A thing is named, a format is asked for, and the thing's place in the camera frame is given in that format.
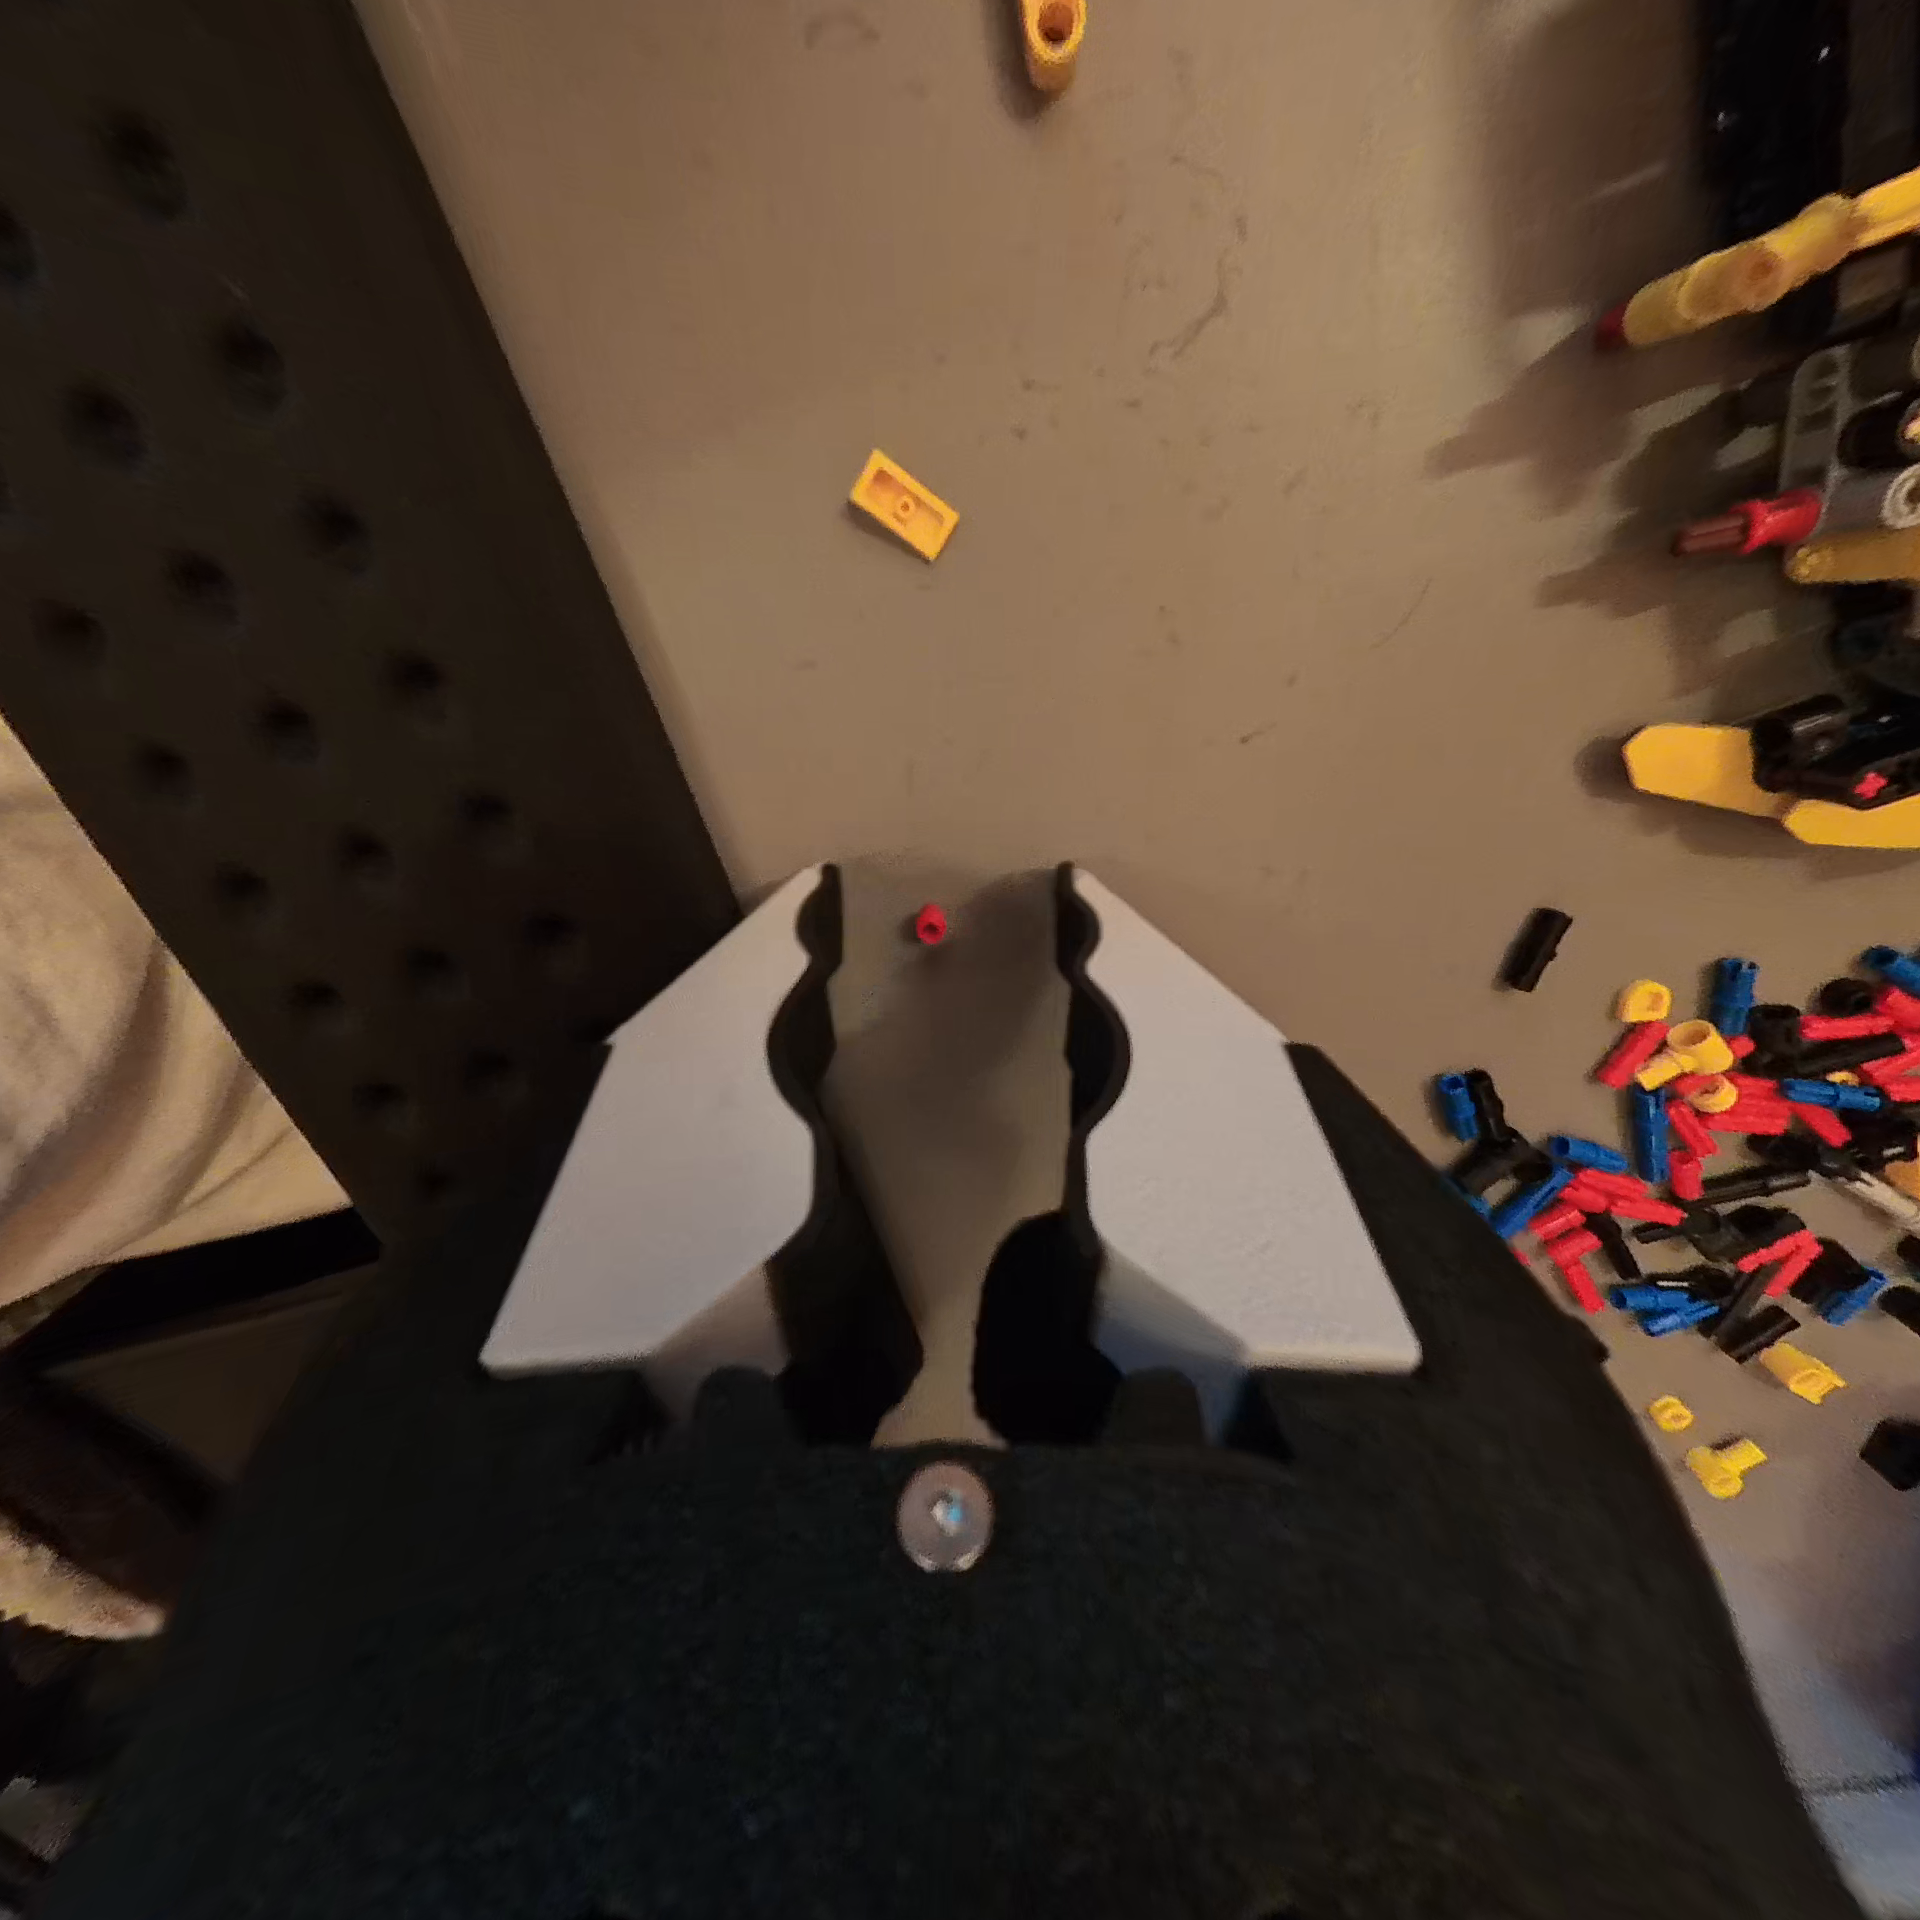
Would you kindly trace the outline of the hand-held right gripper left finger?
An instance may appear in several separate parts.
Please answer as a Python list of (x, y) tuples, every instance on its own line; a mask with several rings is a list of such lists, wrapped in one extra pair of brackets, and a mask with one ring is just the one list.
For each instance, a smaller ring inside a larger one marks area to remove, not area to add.
[(826, 1110), (843, 956), (843, 876), (819, 862), (616, 1030), (481, 1349), (491, 1379), (628, 1373), (680, 1424), (753, 1369), (808, 1443), (879, 1438), (923, 1345)]

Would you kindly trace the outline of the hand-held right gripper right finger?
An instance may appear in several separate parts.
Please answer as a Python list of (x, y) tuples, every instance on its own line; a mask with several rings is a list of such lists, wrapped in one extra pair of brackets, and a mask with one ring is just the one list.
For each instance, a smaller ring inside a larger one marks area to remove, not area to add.
[(1412, 1375), (1288, 1038), (1087, 867), (1050, 891), (1063, 1183), (982, 1284), (982, 1421), (1016, 1446), (1286, 1449), (1272, 1375)]

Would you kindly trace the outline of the small yellow brick tile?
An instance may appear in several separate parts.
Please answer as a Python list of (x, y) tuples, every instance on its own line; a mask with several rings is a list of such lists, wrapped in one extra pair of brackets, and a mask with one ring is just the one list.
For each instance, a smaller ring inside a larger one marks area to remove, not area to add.
[(848, 507), (929, 564), (947, 550), (962, 518), (882, 448), (870, 452), (848, 491)]

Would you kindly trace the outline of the yellow black brick car model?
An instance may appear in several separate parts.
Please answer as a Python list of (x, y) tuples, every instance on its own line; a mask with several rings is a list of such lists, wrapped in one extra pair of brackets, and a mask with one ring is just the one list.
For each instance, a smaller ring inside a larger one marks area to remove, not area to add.
[(1785, 363), (1732, 395), (1772, 491), (1682, 525), (1676, 558), (1779, 555), (1832, 611), (1836, 687), (1747, 721), (1644, 726), (1648, 797), (1772, 821), (1810, 847), (1918, 845), (1916, 4), (1699, 4), (1718, 246), (1642, 285), (1607, 350), (1762, 323)]

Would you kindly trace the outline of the grey desk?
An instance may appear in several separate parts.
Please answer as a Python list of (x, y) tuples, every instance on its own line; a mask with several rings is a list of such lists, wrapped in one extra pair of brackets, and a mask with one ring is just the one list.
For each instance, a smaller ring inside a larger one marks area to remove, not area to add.
[[(1057, 1200), (1050, 873), (1090, 867), (1422, 1151), (1443, 1070), (1615, 1136), (1619, 989), (1800, 1001), (1916, 859), (1657, 801), (1622, 740), (1824, 680), (1697, 249), (1691, 4), (360, 4), (747, 903), (835, 859), (832, 1107), (919, 1319), (884, 1443), (987, 1440), (987, 1259)], [(882, 448), (958, 511), (848, 507)], [(939, 903), (951, 936), (918, 944)], [(1572, 928), (1502, 992), (1536, 905)]]

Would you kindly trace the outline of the pile of small brick pins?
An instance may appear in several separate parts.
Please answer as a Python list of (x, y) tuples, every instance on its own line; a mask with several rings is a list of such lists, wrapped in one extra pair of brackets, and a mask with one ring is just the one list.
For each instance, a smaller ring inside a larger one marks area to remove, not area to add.
[(1867, 947), (1802, 1001), (1723, 956), (1697, 1016), (1638, 975), (1615, 1024), (1590, 1073), (1615, 1136), (1524, 1132), (1483, 1068), (1428, 1083), (1451, 1187), (1507, 1247), (1580, 1311), (1737, 1365), (1873, 1311), (1916, 1333), (1916, 950)]

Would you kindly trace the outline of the light grey garment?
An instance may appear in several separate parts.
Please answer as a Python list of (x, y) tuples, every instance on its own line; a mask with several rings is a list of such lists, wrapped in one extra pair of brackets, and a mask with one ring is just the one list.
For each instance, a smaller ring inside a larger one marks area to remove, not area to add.
[(346, 1200), (6, 729), (2, 1304)]

